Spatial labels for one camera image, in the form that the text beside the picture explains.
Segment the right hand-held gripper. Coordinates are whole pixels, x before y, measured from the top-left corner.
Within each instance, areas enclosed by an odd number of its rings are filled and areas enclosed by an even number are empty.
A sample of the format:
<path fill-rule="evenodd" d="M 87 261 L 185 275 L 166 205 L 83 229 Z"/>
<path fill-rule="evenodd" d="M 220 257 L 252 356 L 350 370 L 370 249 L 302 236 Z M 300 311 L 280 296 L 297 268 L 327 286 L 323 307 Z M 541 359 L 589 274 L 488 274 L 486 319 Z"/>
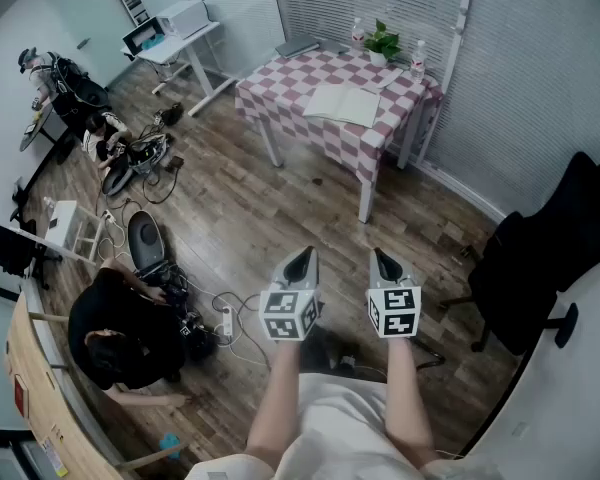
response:
<path fill-rule="evenodd" d="M 370 288 L 367 315 L 381 338 L 416 335 L 421 308 L 421 287 L 415 286 L 413 264 L 379 247 L 370 252 Z"/>

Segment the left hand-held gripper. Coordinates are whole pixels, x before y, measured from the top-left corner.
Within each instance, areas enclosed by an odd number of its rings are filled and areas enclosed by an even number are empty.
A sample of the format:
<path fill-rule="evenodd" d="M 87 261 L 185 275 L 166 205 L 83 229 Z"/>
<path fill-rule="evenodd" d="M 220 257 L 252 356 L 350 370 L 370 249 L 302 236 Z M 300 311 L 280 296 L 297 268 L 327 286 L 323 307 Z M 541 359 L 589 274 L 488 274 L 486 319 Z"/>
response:
<path fill-rule="evenodd" d="M 304 341 L 321 317 L 319 256 L 314 246 L 300 248 L 274 269 L 272 285 L 260 294 L 258 316 L 274 341 Z"/>

